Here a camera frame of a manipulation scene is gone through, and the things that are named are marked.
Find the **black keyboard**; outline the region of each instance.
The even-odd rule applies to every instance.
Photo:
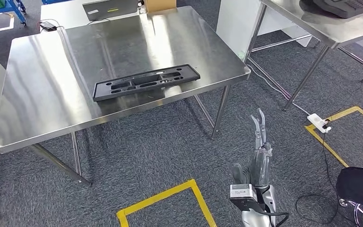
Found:
[[[342,18],[363,13],[363,0],[313,0],[321,9]]]

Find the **black plastic tray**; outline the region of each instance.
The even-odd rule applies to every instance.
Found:
[[[199,78],[199,74],[188,64],[138,73],[96,83],[93,100],[98,102],[160,87],[178,85]]]

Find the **table top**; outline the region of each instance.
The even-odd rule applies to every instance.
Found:
[[[182,64],[201,79],[93,101],[96,82]],[[250,72],[191,7],[17,38],[0,103],[0,152],[230,85]]]
[[[309,1],[261,1],[321,40],[330,48],[341,47],[363,39],[363,14],[343,19],[328,12],[310,9],[306,5],[306,2]]]
[[[85,26],[88,23],[95,24],[101,23],[106,20],[91,22],[88,20],[87,14],[84,11],[83,4],[96,2],[98,0],[71,0],[63,1],[54,4],[42,5],[41,6],[41,20],[54,19],[60,26],[65,29]],[[131,17],[138,15],[137,6],[136,12],[125,14],[117,17],[109,17],[108,20],[121,19],[125,17]]]

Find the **robotic hand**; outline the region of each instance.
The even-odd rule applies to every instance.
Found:
[[[251,115],[256,127],[252,174],[248,167],[233,165],[230,201],[242,211],[245,227],[278,227],[288,219],[289,213],[276,213],[275,188],[269,184],[272,148],[266,141],[264,113],[261,109],[258,113],[261,120]],[[276,225],[276,216],[285,218]]]

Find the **white power strip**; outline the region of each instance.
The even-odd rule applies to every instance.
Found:
[[[316,113],[313,113],[311,115],[307,116],[307,119],[313,124],[315,125],[315,127],[317,127],[317,129],[322,132],[322,133],[327,133],[328,131],[330,131],[332,128],[330,126],[326,127],[325,125],[327,123],[329,123],[329,120],[323,120],[322,118],[320,118]]]

